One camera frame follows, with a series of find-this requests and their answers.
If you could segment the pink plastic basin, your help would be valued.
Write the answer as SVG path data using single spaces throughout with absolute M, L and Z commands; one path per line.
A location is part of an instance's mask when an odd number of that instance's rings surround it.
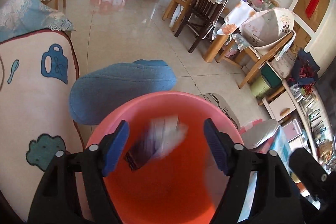
M 183 92 L 156 92 L 135 98 L 111 112 L 93 131 L 88 144 L 99 143 L 121 121 L 130 127 L 129 149 L 155 118 L 176 115 L 188 128 L 184 141 L 167 157 L 132 171 L 120 158 L 104 182 L 123 223 L 209 223 L 215 206 L 206 187 L 210 149 L 205 120 L 231 139 L 242 141 L 235 125 L 218 107 Z

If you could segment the dark flower bouquet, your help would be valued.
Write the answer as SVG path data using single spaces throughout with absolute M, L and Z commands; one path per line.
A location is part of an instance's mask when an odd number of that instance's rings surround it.
M 300 49 L 291 69 L 290 77 L 287 79 L 287 83 L 290 87 L 297 84 L 302 88 L 306 85 L 314 84 L 319 79 L 318 71 L 320 69 L 311 53 Z

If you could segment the dark wooden chair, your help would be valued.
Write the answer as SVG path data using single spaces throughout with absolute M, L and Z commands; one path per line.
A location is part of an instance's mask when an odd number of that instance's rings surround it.
M 188 26 L 195 33 L 195 41 L 188 53 L 193 53 L 199 43 L 214 29 L 228 0 L 192 0 L 174 36 L 177 38 Z

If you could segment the blue checkered tablecloth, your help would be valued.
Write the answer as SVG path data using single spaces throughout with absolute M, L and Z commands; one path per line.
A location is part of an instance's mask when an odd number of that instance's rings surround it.
M 239 130 L 244 145 L 257 153 L 274 150 L 284 165 L 288 164 L 291 148 L 280 124 L 273 119 L 248 123 Z

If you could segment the pink storage box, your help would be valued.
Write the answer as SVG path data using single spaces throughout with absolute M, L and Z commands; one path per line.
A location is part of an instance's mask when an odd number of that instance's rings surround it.
M 282 129 L 288 142 L 302 134 L 302 127 L 297 119 L 287 121 L 282 125 Z

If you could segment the green trash can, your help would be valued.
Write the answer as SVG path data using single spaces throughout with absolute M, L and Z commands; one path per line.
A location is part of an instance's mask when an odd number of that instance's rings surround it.
M 256 98 L 263 98 L 271 90 L 271 85 L 264 76 L 259 76 L 251 85 L 250 90 Z

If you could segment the cartoon cat stool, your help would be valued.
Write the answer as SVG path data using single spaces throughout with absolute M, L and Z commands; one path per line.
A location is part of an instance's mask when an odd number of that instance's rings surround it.
M 204 93 L 198 94 L 198 97 L 203 98 L 204 100 L 208 101 L 209 103 L 220 109 L 224 114 L 226 114 L 226 116 L 231 120 L 235 127 L 238 130 L 240 129 L 240 123 L 238 118 L 221 95 L 215 93 Z

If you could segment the beige cartoon sofa cover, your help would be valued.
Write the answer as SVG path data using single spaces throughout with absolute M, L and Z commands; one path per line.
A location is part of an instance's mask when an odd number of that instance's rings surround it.
M 62 32 L 1 43 L 1 193 L 23 221 L 53 155 L 83 150 L 68 107 L 78 76 L 74 48 Z

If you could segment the white tv cabinet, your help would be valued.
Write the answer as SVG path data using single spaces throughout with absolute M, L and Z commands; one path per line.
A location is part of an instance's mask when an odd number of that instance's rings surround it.
M 294 150 L 303 147 L 318 160 L 317 145 L 313 139 L 308 117 L 285 80 L 271 95 L 260 99 L 259 104 L 263 105 L 270 117 L 278 121 L 281 126 L 289 120 L 297 119 L 302 127 L 302 134 L 288 142 L 290 148 Z

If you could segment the wooden chair with cushion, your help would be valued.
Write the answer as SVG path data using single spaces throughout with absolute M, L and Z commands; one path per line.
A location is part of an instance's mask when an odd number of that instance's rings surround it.
M 278 60 L 295 40 L 294 13 L 284 8 L 274 8 L 257 12 L 244 22 L 227 40 L 223 53 L 217 61 L 233 62 L 227 57 L 230 50 L 245 51 L 254 66 L 239 84 L 242 88 L 261 69 L 267 61 Z

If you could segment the dining table with cloth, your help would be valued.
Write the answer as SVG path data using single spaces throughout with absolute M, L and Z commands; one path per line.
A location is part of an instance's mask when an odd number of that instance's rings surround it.
M 248 2 L 243 0 L 234 0 L 234 7 L 231 7 L 230 12 L 224 18 L 224 24 L 217 30 L 217 36 L 211 43 L 209 49 L 203 55 L 203 59 L 207 63 L 211 63 L 216 57 L 222 46 L 244 22 L 257 14 L 257 11 L 251 7 Z

